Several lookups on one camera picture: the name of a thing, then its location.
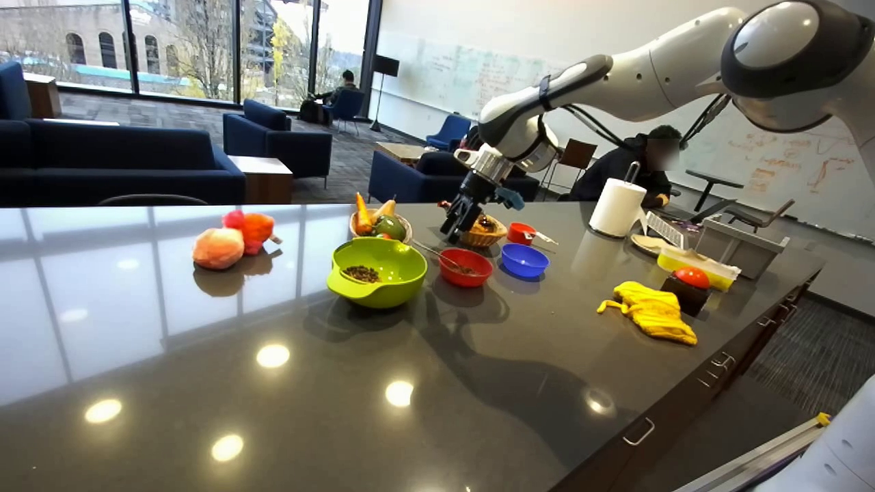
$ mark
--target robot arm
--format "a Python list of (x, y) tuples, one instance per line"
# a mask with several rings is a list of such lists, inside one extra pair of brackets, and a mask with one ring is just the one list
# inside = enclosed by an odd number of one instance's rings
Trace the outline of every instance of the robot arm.
[(875, 119), (860, 104), (875, 88), (870, 19), (875, 0), (793, 0), (752, 17), (718, 7), (632, 52), (598, 54), (543, 75), (536, 88), (498, 96), (482, 110), (483, 145), (461, 159), (471, 175), (440, 233), (454, 244), (510, 166), (550, 166), (557, 138), (543, 114), (576, 104), (620, 119), (650, 119), (707, 92), (729, 92), (763, 130), (803, 130), (836, 114), (871, 168)]

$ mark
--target green bowl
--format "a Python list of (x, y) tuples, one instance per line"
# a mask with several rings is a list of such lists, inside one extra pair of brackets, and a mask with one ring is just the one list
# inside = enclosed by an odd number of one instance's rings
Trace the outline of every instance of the green bowl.
[[(346, 268), (369, 268), (376, 280), (346, 276)], [(382, 237), (353, 237), (332, 248), (328, 290), (365, 309), (393, 309), (415, 298), (428, 261), (408, 244)]]

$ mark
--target blue bowl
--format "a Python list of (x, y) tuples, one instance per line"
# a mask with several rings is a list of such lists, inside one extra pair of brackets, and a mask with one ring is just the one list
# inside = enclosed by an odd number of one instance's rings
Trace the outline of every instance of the blue bowl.
[(524, 278), (524, 280), (538, 280), (547, 272), (550, 259), (524, 244), (506, 244), (499, 248), (499, 259), (498, 259), (499, 270)]

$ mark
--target wall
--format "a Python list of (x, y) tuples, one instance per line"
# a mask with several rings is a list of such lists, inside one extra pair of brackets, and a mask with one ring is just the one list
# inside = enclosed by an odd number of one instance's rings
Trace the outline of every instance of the wall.
[[(373, 80), (382, 100), (371, 116), (412, 136), (431, 133), (447, 111), (476, 116), (499, 92), (536, 85), (590, 54), (618, 54), (654, 40), (665, 30), (706, 11), (734, 4), (758, 11), (766, 0), (386, 0), (380, 54), (398, 56), (398, 75)], [(691, 100), (648, 123), (629, 123), (590, 110), (618, 136), (673, 123), (691, 126), (707, 97)], [(595, 142), (598, 153), (610, 145), (572, 119), (550, 111), (547, 123), (559, 142), (568, 136)], [(740, 111), (726, 106), (687, 153), (669, 163), (676, 183), (703, 189), (687, 168), (711, 168), (740, 179), (744, 189), (713, 189), (754, 208), (777, 208), (796, 196), (789, 216), (806, 223), (875, 241), (875, 186), (860, 155), (838, 119), (827, 119), (803, 133), (763, 133)], [(557, 173), (557, 189), (572, 186), (576, 173)]]

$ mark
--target red bowl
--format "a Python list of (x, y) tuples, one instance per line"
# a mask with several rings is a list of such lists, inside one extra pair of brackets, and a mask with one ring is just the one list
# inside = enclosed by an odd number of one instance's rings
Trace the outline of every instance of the red bowl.
[(492, 276), (492, 261), (471, 248), (443, 248), (438, 265), (440, 276), (461, 290), (479, 290)]

